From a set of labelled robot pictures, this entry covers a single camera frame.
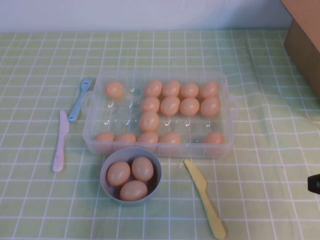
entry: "white wall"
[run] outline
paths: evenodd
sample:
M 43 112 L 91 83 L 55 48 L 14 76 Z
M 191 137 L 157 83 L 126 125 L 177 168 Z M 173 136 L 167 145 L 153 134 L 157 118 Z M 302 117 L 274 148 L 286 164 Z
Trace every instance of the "white wall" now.
M 280 0 L 0 0 L 0 32 L 287 27 Z

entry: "brown cardboard box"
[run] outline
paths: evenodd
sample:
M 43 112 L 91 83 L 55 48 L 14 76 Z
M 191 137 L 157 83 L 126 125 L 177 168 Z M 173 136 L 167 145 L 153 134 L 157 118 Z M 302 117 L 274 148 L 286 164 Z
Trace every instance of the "brown cardboard box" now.
M 320 99 L 320 0 L 281 0 L 293 17 L 284 48 Z

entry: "egg tray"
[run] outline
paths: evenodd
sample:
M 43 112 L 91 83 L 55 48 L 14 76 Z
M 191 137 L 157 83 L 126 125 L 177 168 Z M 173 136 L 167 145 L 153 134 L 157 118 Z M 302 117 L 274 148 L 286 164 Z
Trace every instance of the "egg tray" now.
M 159 113 L 159 125 L 156 133 L 161 137 L 168 132 L 176 132 L 181 143 L 141 143 L 101 142 L 94 137 L 101 132 L 111 132 L 118 136 L 131 132 L 139 137 L 142 134 L 139 120 L 142 115 L 141 102 L 145 98 L 146 84 L 158 79 L 162 84 L 177 80 L 181 85 L 193 82 L 199 88 L 206 82 L 215 81 L 219 86 L 220 112 L 214 117 L 163 116 Z M 110 99 L 104 88 L 107 83 L 118 81 L 124 87 L 121 99 Z M 238 114 L 238 104 L 234 95 L 229 95 L 227 77 L 214 71 L 153 71 L 153 70 L 108 70 L 99 74 L 93 91 L 87 92 L 82 101 L 82 112 L 86 119 L 83 138 L 88 149 L 94 154 L 101 154 L 97 149 L 118 149 L 121 147 L 147 147 L 157 157 L 177 158 L 223 158 L 234 142 L 233 119 Z M 204 138 L 211 132 L 224 135 L 224 144 L 205 144 Z

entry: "egg container handle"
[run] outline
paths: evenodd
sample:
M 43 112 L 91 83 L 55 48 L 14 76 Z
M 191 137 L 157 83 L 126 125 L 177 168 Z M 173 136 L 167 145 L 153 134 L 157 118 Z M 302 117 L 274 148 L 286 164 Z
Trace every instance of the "egg container handle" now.
M 231 118 L 234 120 L 239 115 L 239 102 L 237 100 L 237 97 L 233 94 L 229 95 L 229 102 L 234 103 L 234 109 L 231 109 Z
M 84 97 L 81 99 L 81 112 L 87 115 L 89 110 L 89 102 L 92 99 L 93 91 L 87 91 Z

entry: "brown egg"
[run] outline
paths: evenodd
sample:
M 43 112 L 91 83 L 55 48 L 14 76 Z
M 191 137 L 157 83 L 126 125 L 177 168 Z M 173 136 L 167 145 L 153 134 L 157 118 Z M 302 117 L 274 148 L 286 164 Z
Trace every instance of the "brown egg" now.
M 130 177 L 130 166 L 125 161 L 117 161 L 110 166 L 106 173 L 106 180 L 112 186 L 121 186 Z
M 115 135 L 111 132 L 105 131 L 97 134 L 94 137 L 95 141 L 99 141 L 94 144 L 94 149 L 101 155 L 107 155 L 114 150 L 113 141 Z
M 205 144 L 225 144 L 225 137 L 220 132 L 211 132 L 205 136 L 203 143 Z
M 181 87 L 180 94 L 184 98 L 195 98 L 199 93 L 199 87 L 194 82 L 188 82 Z
M 167 132 L 159 138 L 159 143 L 180 144 L 181 137 L 178 133 L 174 131 Z
M 111 99 L 119 99 L 125 94 L 125 89 L 120 82 L 112 81 L 105 85 L 104 92 Z
M 156 143 L 158 142 L 158 140 L 158 134 L 152 131 L 147 131 L 142 133 L 138 137 L 138 139 L 136 140 L 136 146 L 153 152 L 157 148 Z
M 142 112 L 153 111 L 156 113 L 158 112 L 159 107 L 160 107 L 160 101 L 155 96 L 148 96 L 141 103 Z
M 180 112 L 188 117 L 194 116 L 199 111 L 200 104 L 197 99 L 188 97 L 180 104 Z
M 144 156 L 139 156 L 134 159 L 131 168 L 133 176 L 142 182 L 149 181 L 154 175 L 154 166 L 151 161 Z
M 170 146 L 160 146 L 160 153 L 170 155 L 178 149 L 178 144 L 181 143 L 181 137 L 178 133 L 171 131 L 167 132 L 159 138 L 159 143 L 167 143 Z
M 162 95 L 166 97 L 177 97 L 180 92 L 180 82 L 177 80 L 167 82 L 162 88 Z
M 221 146 L 216 145 L 223 145 L 225 144 L 225 137 L 220 132 L 212 132 L 209 133 L 203 140 L 204 144 L 212 144 L 213 146 L 206 146 L 204 148 L 204 154 L 206 156 L 212 158 L 219 158 L 220 155 L 223 153 L 224 148 Z
M 136 140 L 137 138 L 133 133 L 131 132 L 122 133 L 114 139 L 115 142 L 122 142 L 118 144 L 115 143 L 114 149 L 117 151 L 124 148 L 134 147 Z
M 142 181 L 129 181 L 120 190 L 120 199 L 126 202 L 138 201 L 148 195 L 148 188 Z
M 140 128 L 143 132 L 153 132 L 159 125 L 158 114 L 154 111 L 145 111 L 140 118 Z
M 210 118 L 220 111 L 220 100 L 217 97 L 208 97 L 201 103 L 200 112 L 203 116 Z
M 151 80 L 144 87 L 145 97 L 159 97 L 162 91 L 162 82 L 159 80 Z
M 200 89 L 200 97 L 207 99 L 210 97 L 217 97 L 219 94 L 219 85 L 215 81 L 209 81 Z
M 179 106 L 180 99 L 178 97 L 168 96 L 162 100 L 160 105 L 160 111 L 166 117 L 173 116 L 178 112 Z

